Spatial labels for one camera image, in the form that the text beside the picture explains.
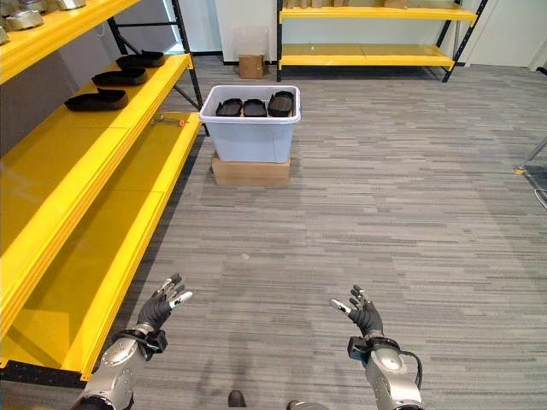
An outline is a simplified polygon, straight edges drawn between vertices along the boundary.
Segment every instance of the black tray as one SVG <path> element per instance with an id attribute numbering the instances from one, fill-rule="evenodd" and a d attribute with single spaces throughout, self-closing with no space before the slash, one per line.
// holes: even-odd
<path id="1" fill-rule="evenodd" d="M 161 67 L 165 63 L 165 56 L 159 51 L 144 51 L 142 54 L 130 54 L 116 60 L 120 68 L 153 68 Z"/>
<path id="2" fill-rule="evenodd" d="M 245 117 L 267 117 L 266 104 L 255 98 L 247 100 L 243 104 L 243 115 Z"/>
<path id="3" fill-rule="evenodd" d="M 268 114 L 272 117 L 288 117 L 294 109 L 294 96 L 289 91 L 276 92 L 268 103 Z"/>
<path id="4" fill-rule="evenodd" d="M 242 107 L 243 102 L 239 98 L 230 98 L 225 102 L 219 102 L 215 113 L 217 117 L 239 117 Z"/>
<path id="5" fill-rule="evenodd" d="M 65 105 L 71 111 L 111 111 L 124 108 L 129 103 L 129 98 L 123 90 L 103 90 L 96 94 L 81 94 L 69 98 Z"/>
<path id="6" fill-rule="evenodd" d="M 144 68 L 126 68 L 121 71 L 107 71 L 92 78 L 95 85 L 140 85 L 148 76 Z"/>

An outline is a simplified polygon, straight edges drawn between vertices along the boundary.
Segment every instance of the gray carpet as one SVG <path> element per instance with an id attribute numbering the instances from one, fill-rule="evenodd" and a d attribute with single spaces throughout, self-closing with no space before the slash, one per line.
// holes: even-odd
<path id="1" fill-rule="evenodd" d="M 196 60 L 205 96 L 240 84 L 217 57 Z M 303 96 L 286 189 L 215 186 L 203 140 L 116 320 L 135 320 L 173 272 L 196 293 L 166 325 L 168 351 L 140 375 L 134 409 L 222 409 L 234 388 L 254 409 L 375 409 L 345 352 L 356 328 L 327 304 L 353 283 L 422 358 L 428 409 L 547 408 L 547 215 L 512 171 L 547 133 L 547 78 L 364 71 L 285 76 Z M 175 94 L 166 105 L 188 108 Z M 2 390 L 54 408 L 78 394 Z"/>

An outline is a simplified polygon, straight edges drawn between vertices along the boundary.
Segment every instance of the robotic arm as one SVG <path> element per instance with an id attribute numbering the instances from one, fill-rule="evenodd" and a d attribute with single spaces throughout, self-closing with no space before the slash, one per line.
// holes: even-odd
<path id="1" fill-rule="evenodd" d="M 336 299 L 331 306 L 344 313 L 361 330 L 362 337 L 351 337 L 348 354 L 365 367 L 367 380 L 373 387 L 379 410 L 425 410 L 421 404 L 421 362 L 418 356 L 399 348 L 384 335 L 378 310 L 365 294 L 354 285 L 350 293 L 350 308 Z M 418 375 L 413 380 L 401 355 L 411 355 L 418 362 Z"/>
<path id="2" fill-rule="evenodd" d="M 179 274 L 168 278 L 146 301 L 137 324 L 114 336 L 114 343 L 104 352 L 98 370 L 72 410 L 128 410 L 133 404 L 135 375 L 154 354 L 168 345 L 161 330 L 171 311 L 189 301 L 193 294 L 184 292 Z"/>

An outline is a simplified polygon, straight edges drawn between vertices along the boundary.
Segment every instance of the yellow shelf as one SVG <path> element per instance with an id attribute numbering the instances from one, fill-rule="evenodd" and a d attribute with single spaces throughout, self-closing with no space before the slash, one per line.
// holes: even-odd
<path id="1" fill-rule="evenodd" d="M 282 9 L 279 21 L 284 19 L 417 19 L 417 20 L 455 20 L 469 21 L 477 19 L 475 13 L 462 9 L 452 2 L 419 2 L 420 7 L 393 9 L 389 7 L 307 7 L 301 9 Z"/>
<path id="2" fill-rule="evenodd" d="M 284 44 L 283 66 L 440 66 L 452 59 L 434 45 Z"/>
<path id="3" fill-rule="evenodd" d="M 170 56 L 149 69 L 144 85 L 126 88 L 120 111 L 60 107 L 0 160 L 0 337 L 190 64 L 189 55 Z"/>
<path id="4" fill-rule="evenodd" d="M 80 221 L 3 340 L 17 360 L 88 380 L 200 126 L 148 126 Z"/>
<path id="5" fill-rule="evenodd" d="M 40 27 L 9 32 L 9 43 L 0 47 L 0 84 L 138 1 L 87 0 L 81 9 L 44 15 Z"/>

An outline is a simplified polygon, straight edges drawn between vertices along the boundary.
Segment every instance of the small cardboard box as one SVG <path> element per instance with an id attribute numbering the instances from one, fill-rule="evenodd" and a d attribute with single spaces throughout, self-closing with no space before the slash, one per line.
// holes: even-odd
<path id="1" fill-rule="evenodd" d="M 384 7 L 393 7 L 394 9 L 406 9 L 409 6 L 409 0 L 384 0 Z"/>
<path id="2" fill-rule="evenodd" d="M 242 79 L 261 79 L 264 71 L 264 56 L 239 56 L 239 77 Z"/>
<path id="3" fill-rule="evenodd" d="M 213 174 L 217 185 L 283 187 L 289 184 L 291 160 L 275 162 L 228 162 L 213 154 Z"/>

